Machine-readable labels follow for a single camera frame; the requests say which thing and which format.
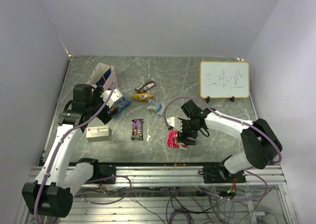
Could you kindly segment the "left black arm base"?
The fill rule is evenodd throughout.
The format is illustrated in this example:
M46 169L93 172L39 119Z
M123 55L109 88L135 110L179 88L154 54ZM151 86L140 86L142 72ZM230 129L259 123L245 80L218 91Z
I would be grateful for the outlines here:
M99 168L100 168L100 172L99 172L100 179L111 177L111 179L104 179L104 180L101 180L100 182L102 184L114 184L116 181L116 178L113 178L113 177L116 176L116 172L117 172L115 165L110 164L110 163L100 163Z

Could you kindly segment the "pink paper bag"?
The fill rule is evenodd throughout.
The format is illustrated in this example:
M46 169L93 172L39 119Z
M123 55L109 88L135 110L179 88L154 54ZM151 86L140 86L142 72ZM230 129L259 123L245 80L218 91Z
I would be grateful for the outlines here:
M114 66L98 63L95 65L92 60L87 60L83 65L83 71L87 75L86 84L93 87L102 86L104 90L110 90L114 85L119 88Z

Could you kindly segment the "small whiteboard with stand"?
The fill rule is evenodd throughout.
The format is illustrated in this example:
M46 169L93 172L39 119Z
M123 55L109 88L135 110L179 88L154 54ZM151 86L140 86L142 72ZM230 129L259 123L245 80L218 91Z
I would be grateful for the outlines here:
M199 65L200 97L248 98L250 65L245 61L201 61Z

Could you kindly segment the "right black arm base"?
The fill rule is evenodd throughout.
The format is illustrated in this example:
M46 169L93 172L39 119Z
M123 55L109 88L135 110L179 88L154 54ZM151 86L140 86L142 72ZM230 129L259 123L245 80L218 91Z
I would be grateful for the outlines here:
M201 170L197 172L203 177L203 181L206 184L209 183L245 183L246 178L244 171L239 171L235 174L231 174L221 163L207 163Z

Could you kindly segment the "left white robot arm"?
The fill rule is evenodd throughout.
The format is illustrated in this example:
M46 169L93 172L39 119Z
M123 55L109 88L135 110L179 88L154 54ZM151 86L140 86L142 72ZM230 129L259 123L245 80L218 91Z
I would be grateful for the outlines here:
M59 116L56 138L43 168L33 183L26 183L22 188L35 223L40 223L40 216L66 217L81 186L86 181L95 183L100 179L98 161L92 158L79 161L69 174L66 171L87 125L96 117L103 123L110 121L112 116L108 111L121 97L115 83L111 83L111 90L89 84L75 85L73 99Z

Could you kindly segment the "blue Burts chips bag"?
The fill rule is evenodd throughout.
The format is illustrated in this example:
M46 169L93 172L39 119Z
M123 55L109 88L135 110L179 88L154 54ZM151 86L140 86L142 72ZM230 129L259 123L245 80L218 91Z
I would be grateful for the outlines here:
M102 76L101 78L96 82L97 86L103 86L106 82L106 80L109 78L111 75L111 70L108 69Z

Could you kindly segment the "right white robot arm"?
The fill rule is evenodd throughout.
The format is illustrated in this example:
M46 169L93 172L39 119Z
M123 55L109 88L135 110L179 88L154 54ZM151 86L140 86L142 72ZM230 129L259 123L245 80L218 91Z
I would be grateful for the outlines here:
M242 152L230 155L220 163L217 175L221 181L229 182L240 171L262 170L281 161L282 145L266 120L241 120L210 107L201 109L192 99L181 109L186 119L177 117L170 123L178 131L181 143L195 145L198 133L208 137L209 130L228 134L242 143Z

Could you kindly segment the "red candy packet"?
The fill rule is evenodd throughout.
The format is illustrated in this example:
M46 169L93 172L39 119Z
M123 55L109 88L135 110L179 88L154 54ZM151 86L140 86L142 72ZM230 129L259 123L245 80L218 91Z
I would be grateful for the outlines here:
M170 130L167 139L167 146L172 148L178 148L182 150L187 150L187 145L177 140L178 132L174 130Z

